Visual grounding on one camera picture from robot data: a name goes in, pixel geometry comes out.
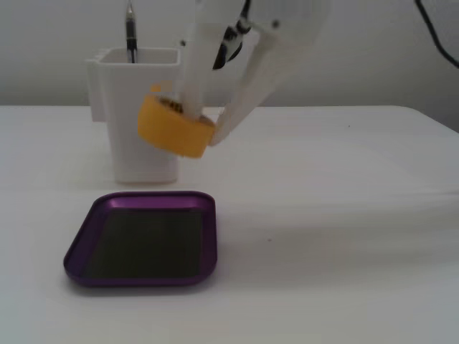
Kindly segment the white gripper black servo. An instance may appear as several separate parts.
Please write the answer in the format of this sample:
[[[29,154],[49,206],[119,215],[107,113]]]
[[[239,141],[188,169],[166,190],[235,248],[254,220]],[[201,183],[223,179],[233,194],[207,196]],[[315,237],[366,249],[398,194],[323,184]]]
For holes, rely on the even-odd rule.
[[[211,146],[221,143],[294,73],[330,9],[329,1],[245,1],[237,21],[227,27],[226,3],[202,1],[197,7],[186,41],[182,87],[185,116],[202,114],[204,91],[213,65],[221,69],[233,60],[249,32],[257,32],[259,41],[231,100],[218,118]]]

